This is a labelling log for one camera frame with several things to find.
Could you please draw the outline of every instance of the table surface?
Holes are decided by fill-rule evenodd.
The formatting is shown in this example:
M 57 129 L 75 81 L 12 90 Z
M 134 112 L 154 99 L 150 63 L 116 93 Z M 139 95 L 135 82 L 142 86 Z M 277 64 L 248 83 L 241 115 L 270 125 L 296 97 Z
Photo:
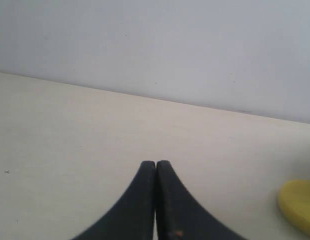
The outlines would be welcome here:
M 0 73 L 1 240 L 73 238 L 144 160 L 249 240 L 308 239 L 276 197 L 310 178 L 310 124 Z

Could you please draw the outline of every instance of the yellow object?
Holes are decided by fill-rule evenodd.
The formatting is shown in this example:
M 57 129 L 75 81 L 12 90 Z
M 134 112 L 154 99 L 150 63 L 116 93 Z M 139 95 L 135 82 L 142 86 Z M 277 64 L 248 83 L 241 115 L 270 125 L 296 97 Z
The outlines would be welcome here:
M 291 180 L 278 193 L 278 206 L 287 220 L 310 236 L 310 180 Z

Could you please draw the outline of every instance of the white table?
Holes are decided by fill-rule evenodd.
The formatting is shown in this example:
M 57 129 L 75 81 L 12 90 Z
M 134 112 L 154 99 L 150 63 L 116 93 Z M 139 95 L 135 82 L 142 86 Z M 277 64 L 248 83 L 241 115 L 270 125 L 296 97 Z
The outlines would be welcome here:
M 0 73 L 0 240 L 71 239 L 143 160 L 249 240 L 307 239 L 276 196 L 310 178 L 309 124 Z

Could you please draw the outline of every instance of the white wall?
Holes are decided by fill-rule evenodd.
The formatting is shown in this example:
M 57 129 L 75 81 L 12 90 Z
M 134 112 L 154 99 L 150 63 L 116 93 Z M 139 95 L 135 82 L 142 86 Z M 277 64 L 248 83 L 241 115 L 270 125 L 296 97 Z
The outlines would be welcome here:
M 0 0 L 0 72 L 310 123 L 310 0 Z

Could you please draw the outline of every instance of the small orange spot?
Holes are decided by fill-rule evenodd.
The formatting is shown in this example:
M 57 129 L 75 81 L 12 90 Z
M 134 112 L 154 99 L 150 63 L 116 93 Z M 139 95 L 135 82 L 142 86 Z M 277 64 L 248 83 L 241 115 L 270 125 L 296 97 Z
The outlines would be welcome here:
M 183 231 L 182 231 L 182 230 L 174 231 L 174 234 L 175 234 L 176 236 L 183 237 Z

